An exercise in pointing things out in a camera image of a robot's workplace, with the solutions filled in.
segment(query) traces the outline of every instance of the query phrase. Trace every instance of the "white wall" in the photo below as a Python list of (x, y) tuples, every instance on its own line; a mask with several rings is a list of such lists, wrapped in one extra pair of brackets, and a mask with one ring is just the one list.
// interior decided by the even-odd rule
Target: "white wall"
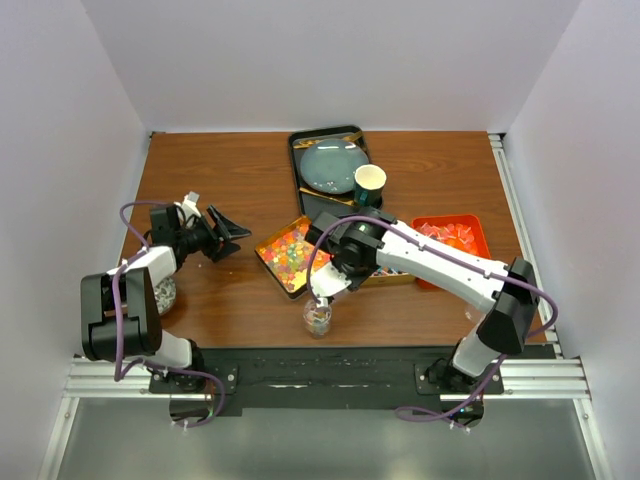
[(618, 478), (637, 478), (640, 4), (584, 0), (507, 135), (565, 353), (581, 355)]
[(579, 0), (83, 0), (146, 127), (505, 131)]
[(145, 134), (78, 0), (0, 2), (0, 478), (36, 478)]

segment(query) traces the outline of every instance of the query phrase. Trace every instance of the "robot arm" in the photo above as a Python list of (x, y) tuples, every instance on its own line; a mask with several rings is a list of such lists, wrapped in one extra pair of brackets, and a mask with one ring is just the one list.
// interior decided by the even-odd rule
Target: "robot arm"
[[(236, 225), (212, 205), (207, 218), (196, 207), (198, 195), (191, 192), (178, 204), (151, 209), (152, 245), (127, 265), (120, 276), (120, 300), (124, 313), (124, 355), (145, 357), (155, 364), (200, 370), (196, 344), (162, 330), (154, 287), (173, 275), (188, 255), (202, 252), (213, 262), (240, 250), (233, 243), (251, 232)], [(186, 218), (180, 222), (178, 212)], [(82, 345), (90, 360), (115, 360), (116, 325), (112, 280), (118, 268), (89, 275), (81, 281)]]
[[(446, 364), (434, 365), (425, 372), (435, 382), (466, 390), (486, 367), (501, 354), (521, 353), (533, 321), (538, 298), (525, 289), (490, 278), (490, 273), (513, 276), (535, 285), (533, 268), (523, 259), (511, 266), (475, 257), (426, 237), (403, 222), (375, 209), (366, 208), (359, 215), (392, 225), (417, 240), (409, 243), (395, 233), (366, 222), (343, 224), (329, 235), (320, 248), (332, 254), (331, 263), (311, 276), (311, 289), (320, 298), (332, 301), (340, 294), (357, 290), (379, 267), (411, 273), (463, 298), (485, 318), (462, 338)], [(312, 223), (307, 241), (315, 244), (320, 235), (338, 219), (321, 213)], [(424, 246), (464, 263), (480, 267), (484, 274), (427, 251)]]

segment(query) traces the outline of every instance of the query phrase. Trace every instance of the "wooden tabletop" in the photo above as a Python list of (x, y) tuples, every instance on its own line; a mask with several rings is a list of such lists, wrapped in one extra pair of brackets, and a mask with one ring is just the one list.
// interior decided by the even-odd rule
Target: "wooden tabletop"
[[(138, 200), (177, 201), (200, 194), (252, 230), (242, 250), (218, 264), (190, 256), (175, 275), (178, 298), (163, 317), (169, 332), (208, 346), (438, 345), (469, 332), (462, 300), (415, 283), (362, 288), (333, 309), (331, 332), (314, 340), (303, 327), (308, 295), (289, 300), (254, 253), (257, 243), (300, 216), (287, 133), (155, 134)], [(505, 194), (484, 132), (366, 132), (373, 162), (388, 174), (385, 210), (412, 218), (472, 213), (492, 258), (521, 254)], [(149, 228), (148, 208), (133, 224)], [(139, 248), (132, 235), (127, 256)]]

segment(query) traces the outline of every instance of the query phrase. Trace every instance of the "clear plastic object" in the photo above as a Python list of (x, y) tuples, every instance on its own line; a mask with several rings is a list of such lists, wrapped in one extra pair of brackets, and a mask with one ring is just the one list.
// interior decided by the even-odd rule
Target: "clear plastic object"
[(467, 317), (467, 320), (469, 320), (474, 325), (480, 323), (482, 320), (484, 320), (485, 317), (484, 313), (469, 304), (467, 304), (464, 309), (464, 316)]
[(331, 307), (328, 304), (317, 304), (313, 299), (310, 299), (304, 306), (302, 318), (311, 336), (322, 338), (331, 327)]

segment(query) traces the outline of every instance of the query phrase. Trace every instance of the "red basket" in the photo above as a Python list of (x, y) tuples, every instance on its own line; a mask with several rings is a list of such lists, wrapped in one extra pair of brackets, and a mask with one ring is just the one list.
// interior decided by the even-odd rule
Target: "red basket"
[[(434, 227), (444, 227), (450, 223), (454, 225), (456, 223), (461, 223), (463, 225), (468, 225), (471, 227), (471, 231), (473, 232), (473, 236), (475, 237), (476, 247), (478, 248), (478, 256), (482, 258), (491, 258), (491, 254), (489, 253), (489, 247), (487, 245), (487, 240), (484, 238), (484, 232), (482, 231), (482, 226), (480, 225), (480, 220), (475, 215), (444, 215), (441, 217), (418, 217), (414, 218), (411, 221), (411, 228), (417, 230), (425, 223), (432, 225)], [(425, 288), (427, 290), (437, 289), (435, 285), (425, 282), (424, 280), (416, 279), (418, 285), (421, 288)]]

